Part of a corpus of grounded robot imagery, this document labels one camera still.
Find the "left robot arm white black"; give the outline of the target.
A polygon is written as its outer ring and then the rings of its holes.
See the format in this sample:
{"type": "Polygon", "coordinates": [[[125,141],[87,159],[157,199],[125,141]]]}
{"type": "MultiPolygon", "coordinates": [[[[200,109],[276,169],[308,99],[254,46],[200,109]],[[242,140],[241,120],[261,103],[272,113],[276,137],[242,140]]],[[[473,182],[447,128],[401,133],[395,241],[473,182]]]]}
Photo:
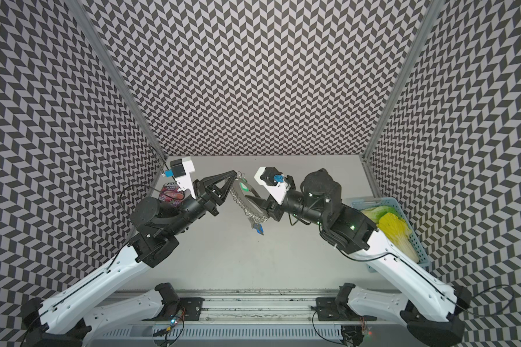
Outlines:
{"type": "Polygon", "coordinates": [[[117,304],[104,299],[129,281],[147,273],[173,253],[177,235],[227,199],[237,172],[228,171],[194,181],[184,200],[173,206],[143,198],[130,216],[136,233],[117,254],[90,275],[46,300],[31,299],[21,307],[26,332],[22,346],[86,346],[94,338],[138,320],[154,320],[177,309],[173,287],[162,283],[144,295],[117,304]]]}

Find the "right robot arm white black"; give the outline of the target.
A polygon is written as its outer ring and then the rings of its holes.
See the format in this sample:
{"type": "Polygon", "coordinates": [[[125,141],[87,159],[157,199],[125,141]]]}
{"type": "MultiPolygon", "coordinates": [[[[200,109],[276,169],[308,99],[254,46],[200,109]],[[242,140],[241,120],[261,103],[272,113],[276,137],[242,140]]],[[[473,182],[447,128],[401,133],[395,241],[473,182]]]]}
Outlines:
{"type": "Polygon", "coordinates": [[[348,259],[367,264],[398,290],[391,294],[347,284],[336,298],[339,308],[402,325],[427,346],[462,342],[465,323],[460,313],[469,307],[469,290],[435,278],[389,241],[369,217],[343,204],[342,187],[326,169],[309,173],[300,186],[275,167],[261,167],[255,180],[270,196],[249,200],[270,218],[279,221],[288,214],[316,225],[323,240],[348,259]]]}

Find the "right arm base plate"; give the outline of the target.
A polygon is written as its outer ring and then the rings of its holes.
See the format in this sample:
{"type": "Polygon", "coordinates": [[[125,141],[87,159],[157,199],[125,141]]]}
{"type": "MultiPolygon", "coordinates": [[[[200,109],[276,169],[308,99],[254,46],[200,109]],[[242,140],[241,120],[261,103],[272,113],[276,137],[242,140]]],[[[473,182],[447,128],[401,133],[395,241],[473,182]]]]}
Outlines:
{"type": "Polygon", "coordinates": [[[318,297],[315,300],[315,310],[318,320],[322,322],[360,322],[362,318],[369,322],[377,321],[377,318],[373,316],[357,315],[350,309],[347,302],[339,302],[333,297],[318,297]]]}

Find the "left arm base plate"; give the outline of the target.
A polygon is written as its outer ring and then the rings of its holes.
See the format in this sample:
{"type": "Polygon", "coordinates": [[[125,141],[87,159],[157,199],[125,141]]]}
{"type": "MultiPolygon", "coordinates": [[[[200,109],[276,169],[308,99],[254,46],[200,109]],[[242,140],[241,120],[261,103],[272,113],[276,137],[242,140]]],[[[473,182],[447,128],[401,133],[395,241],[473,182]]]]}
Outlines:
{"type": "Polygon", "coordinates": [[[199,321],[203,309],[204,298],[184,297],[180,299],[162,300],[162,309],[159,314],[146,321],[168,321],[176,317],[184,321],[199,321]]]}

